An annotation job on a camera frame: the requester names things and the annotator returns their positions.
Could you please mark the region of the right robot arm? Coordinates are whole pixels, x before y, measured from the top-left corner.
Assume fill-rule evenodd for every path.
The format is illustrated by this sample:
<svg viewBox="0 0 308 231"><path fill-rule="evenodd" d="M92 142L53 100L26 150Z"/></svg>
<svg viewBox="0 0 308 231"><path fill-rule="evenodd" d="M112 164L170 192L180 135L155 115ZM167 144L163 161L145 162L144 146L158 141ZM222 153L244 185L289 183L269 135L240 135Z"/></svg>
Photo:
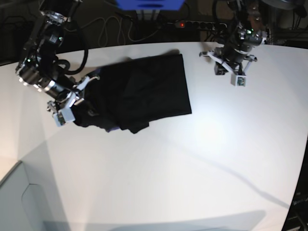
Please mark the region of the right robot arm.
<svg viewBox="0 0 308 231"><path fill-rule="evenodd" d="M82 87L86 81L76 82L72 77L80 73L87 62L89 46L77 22L72 21L79 0L44 0L39 7L41 16L36 21L34 29L26 42L16 74L25 85L31 85L44 92L53 101L51 106L59 112L65 104L83 104L85 109L94 111L93 104L84 98ZM81 65L76 70L70 70L68 60L59 59L56 55L65 37L65 27L72 24L84 50Z"/></svg>

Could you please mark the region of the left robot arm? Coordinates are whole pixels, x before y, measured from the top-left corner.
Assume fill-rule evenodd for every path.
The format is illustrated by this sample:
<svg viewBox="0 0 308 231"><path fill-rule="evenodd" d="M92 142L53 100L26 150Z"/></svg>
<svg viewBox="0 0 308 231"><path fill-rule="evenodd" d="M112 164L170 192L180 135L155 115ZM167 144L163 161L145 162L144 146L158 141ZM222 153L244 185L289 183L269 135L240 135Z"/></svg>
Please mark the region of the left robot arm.
<svg viewBox="0 0 308 231"><path fill-rule="evenodd" d="M214 72L217 76L231 73L244 76L257 58L251 54L253 48L265 43L267 33L262 23L258 0L228 0L228 7L233 18L218 36L218 43L212 51L204 51L200 56L215 62Z"/></svg>

